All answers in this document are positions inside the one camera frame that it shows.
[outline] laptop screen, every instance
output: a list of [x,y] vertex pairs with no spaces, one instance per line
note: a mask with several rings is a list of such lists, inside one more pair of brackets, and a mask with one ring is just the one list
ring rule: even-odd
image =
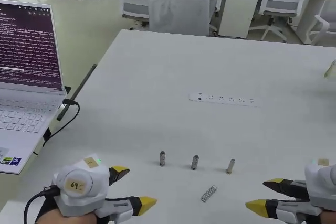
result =
[[0,82],[62,90],[49,8],[0,3]]

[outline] cable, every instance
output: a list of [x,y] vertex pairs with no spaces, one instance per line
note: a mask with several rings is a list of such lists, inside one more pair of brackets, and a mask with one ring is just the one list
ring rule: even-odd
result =
[[32,196],[32,198],[30,198],[30,200],[27,202],[24,213],[23,213],[23,224],[27,224],[27,216],[28,216],[28,209],[30,204],[37,198],[39,197],[46,197],[46,198],[50,198],[50,197],[55,197],[60,195],[60,189],[56,186],[56,185],[51,185],[48,187],[45,187],[43,189],[43,191],[40,191],[38,194],[35,194],[34,196]]
[[35,194],[34,196],[32,196],[32,198],[30,198],[30,200],[27,202],[26,207],[25,207],[25,211],[23,212],[23,224],[27,224],[27,216],[28,216],[28,208],[30,206],[30,204],[37,198],[42,197],[44,194],[42,191],[40,191],[38,194]]
[[77,116],[78,116],[78,114],[79,114],[79,112],[80,112],[80,105],[79,105],[79,103],[78,102],[76,102],[76,101],[73,101],[73,100],[68,100],[68,99],[64,99],[63,100],[63,102],[65,103],[65,104],[68,104],[68,105],[77,105],[77,107],[78,107],[78,110],[77,110],[77,113],[76,113],[76,115],[69,121],[69,122],[67,122],[62,128],[60,128],[58,131],[56,131],[54,134],[52,134],[51,136],[50,136],[50,138],[48,138],[47,140],[45,140],[44,141],[44,143],[43,143],[43,145],[42,145],[42,148],[46,145],[46,143],[53,137],[53,136],[55,136],[56,134],[58,134],[59,132],[61,132],[66,126],[68,126]]

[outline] metal pin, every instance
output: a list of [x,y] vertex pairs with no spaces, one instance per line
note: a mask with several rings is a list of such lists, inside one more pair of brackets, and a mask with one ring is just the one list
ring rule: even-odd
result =
[[227,174],[231,174],[232,173],[232,169],[233,169],[233,166],[235,165],[235,162],[236,162],[236,160],[231,159],[231,161],[229,163],[229,167],[225,170],[225,172]]
[[196,170],[199,158],[200,157],[198,155],[194,156],[193,162],[191,163],[191,170]]
[[165,164],[165,159],[166,159],[166,152],[162,151],[160,152],[160,166],[164,166]]

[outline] power outlet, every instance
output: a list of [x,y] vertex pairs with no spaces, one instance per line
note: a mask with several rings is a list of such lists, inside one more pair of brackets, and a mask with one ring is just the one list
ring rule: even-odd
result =
[[261,103],[254,98],[226,97],[223,95],[212,95],[205,93],[189,94],[189,100],[195,102],[210,102],[210,103],[231,104],[231,105],[250,106],[250,107],[260,107],[261,105]]

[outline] spring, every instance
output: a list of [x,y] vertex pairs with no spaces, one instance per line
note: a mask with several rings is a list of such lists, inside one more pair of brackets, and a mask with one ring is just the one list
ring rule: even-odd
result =
[[164,160],[166,159],[166,152],[164,152],[164,151],[162,151],[162,152],[160,152],[160,162],[159,162],[159,164],[160,164],[160,166],[164,166]]
[[191,170],[196,170],[199,158],[200,157],[198,155],[194,156],[193,162],[191,163]]
[[218,190],[218,188],[216,186],[210,187],[209,190],[206,191],[206,193],[202,195],[201,201],[203,201],[203,203],[205,203],[212,196],[212,194],[214,194],[215,191],[217,191],[217,190]]

